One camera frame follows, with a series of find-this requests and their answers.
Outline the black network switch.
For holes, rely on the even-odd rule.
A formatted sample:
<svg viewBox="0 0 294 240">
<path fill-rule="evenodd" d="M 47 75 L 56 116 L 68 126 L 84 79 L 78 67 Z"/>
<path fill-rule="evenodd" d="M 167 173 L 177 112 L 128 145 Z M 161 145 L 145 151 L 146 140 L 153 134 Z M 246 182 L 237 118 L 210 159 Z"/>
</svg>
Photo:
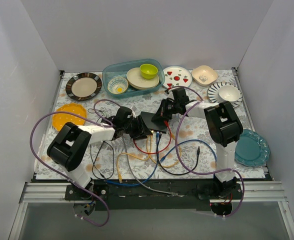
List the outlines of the black network switch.
<svg viewBox="0 0 294 240">
<path fill-rule="evenodd" d="M 168 128 L 163 121 L 152 121 L 154 113 L 142 111 L 140 115 L 149 130 L 153 130 L 154 132 L 161 132 L 164 134 L 167 132 Z"/>
</svg>

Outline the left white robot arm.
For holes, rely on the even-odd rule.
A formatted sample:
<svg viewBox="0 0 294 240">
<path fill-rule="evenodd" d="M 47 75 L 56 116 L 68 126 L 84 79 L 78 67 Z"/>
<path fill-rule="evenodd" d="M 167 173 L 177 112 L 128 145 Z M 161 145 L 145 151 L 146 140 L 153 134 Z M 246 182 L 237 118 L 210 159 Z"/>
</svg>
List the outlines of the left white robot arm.
<svg viewBox="0 0 294 240">
<path fill-rule="evenodd" d="M 104 120 L 94 125 L 75 125 L 67 122 L 58 132 L 47 149 L 47 155 L 65 171 L 67 177 L 76 183 L 76 194 L 82 200 L 93 196 L 91 177 L 86 173 L 82 160 L 87 147 L 96 142 L 113 141 L 124 134 L 133 140 L 146 139 L 152 134 L 141 115 L 121 106 L 116 115 L 108 118 L 112 126 Z"/>
</svg>

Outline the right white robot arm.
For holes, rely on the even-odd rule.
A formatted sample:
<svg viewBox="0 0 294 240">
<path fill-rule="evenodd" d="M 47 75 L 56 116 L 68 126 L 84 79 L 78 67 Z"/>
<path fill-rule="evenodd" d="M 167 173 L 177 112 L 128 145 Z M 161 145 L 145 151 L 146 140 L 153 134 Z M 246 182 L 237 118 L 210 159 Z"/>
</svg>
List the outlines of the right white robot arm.
<svg viewBox="0 0 294 240">
<path fill-rule="evenodd" d="M 155 124 L 167 122 L 175 114 L 205 119 L 209 134 L 216 145 L 216 168 L 211 192 L 224 199 L 236 188 L 234 171 L 237 141 L 243 133 L 243 125 L 229 101 L 207 103 L 190 100 L 183 87 L 166 90 L 172 97 L 161 100 L 157 112 L 151 118 Z"/>
</svg>

